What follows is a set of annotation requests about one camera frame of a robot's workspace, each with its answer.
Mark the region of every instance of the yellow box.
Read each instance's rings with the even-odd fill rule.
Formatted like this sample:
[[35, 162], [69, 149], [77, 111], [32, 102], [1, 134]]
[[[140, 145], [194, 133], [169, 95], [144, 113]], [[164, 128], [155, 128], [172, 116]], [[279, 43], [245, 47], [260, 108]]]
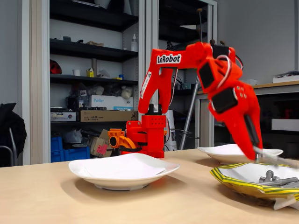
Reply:
[[86, 76], [94, 78], [93, 69], [87, 69], [86, 70]]

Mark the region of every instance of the chair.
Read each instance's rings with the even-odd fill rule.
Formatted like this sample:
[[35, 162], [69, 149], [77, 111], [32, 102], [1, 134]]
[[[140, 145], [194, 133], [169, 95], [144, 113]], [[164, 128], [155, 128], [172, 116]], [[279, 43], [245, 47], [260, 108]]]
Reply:
[[10, 165], [11, 165], [11, 167], [13, 167], [13, 166], [17, 165], [17, 148], [15, 146], [14, 135], [13, 135], [13, 131], [11, 130], [11, 128], [9, 128], [9, 136], [10, 136], [11, 145], [12, 145], [13, 149], [11, 149], [10, 147], [7, 147], [7, 146], [0, 146], [0, 149], [3, 148], [3, 149], [6, 149], [9, 151]]

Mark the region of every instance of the white plate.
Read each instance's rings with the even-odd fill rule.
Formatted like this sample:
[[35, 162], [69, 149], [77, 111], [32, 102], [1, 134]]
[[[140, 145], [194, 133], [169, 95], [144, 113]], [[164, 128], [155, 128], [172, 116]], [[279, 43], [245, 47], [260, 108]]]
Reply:
[[140, 153], [69, 163], [69, 169], [76, 176], [94, 183], [98, 188], [111, 190], [142, 189], [179, 167], [179, 164]]
[[[237, 144], [229, 144], [217, 147], [198, 147], [200, 151], [208, 154], [211, 158], [218, 160], [221, 164], [248, 163], [249, 159], [244, 155]], [[265, 149], [272, 155], [283, 153], [281, 149]]]

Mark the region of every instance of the blue plastic box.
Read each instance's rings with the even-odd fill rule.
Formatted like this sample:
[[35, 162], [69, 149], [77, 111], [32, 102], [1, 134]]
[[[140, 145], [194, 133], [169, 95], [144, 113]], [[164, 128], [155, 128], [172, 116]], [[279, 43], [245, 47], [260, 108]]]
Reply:
[[58, 152], [58, 151], [62, 151], [62, 138], [60, 136], [52, 137], [51, 152]]
[[51, 162], [63, 162], [64, 161], [64, 152], [57, 151], [57, 152], [51, 152]]
[[84, 148], [66, 149], [63, 151], [65, 161], [90, 159], [90, 151], [88, 146]]

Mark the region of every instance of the red robot arm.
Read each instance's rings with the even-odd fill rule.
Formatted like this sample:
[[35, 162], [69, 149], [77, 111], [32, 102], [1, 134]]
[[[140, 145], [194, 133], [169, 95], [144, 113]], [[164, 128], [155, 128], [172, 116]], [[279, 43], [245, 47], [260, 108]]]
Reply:
[[[218, 121], [226, 124], [244, 154], [250, 160], [255, 160], [253, 146], [262, 148], [260, 108], [253, 88], [238, 80], [242, 69], [235, 60], [233, 48], [202, 42], [188, 45], [183, 51], [153, 49], [138, 105], [138, 111], [145, 115], [142, 116], [141, 123], [127, 122], [127, 138], [140, 149], [139, 153], [164, 157], [166, 116], [162, 113], [168, 111], [173, 97], [173, 70], [197, 69], [202, 90], [210, 99], [209, 110]], [[159, 92], [159, 104], [150, 105], [150, 99], [156, 90]]]

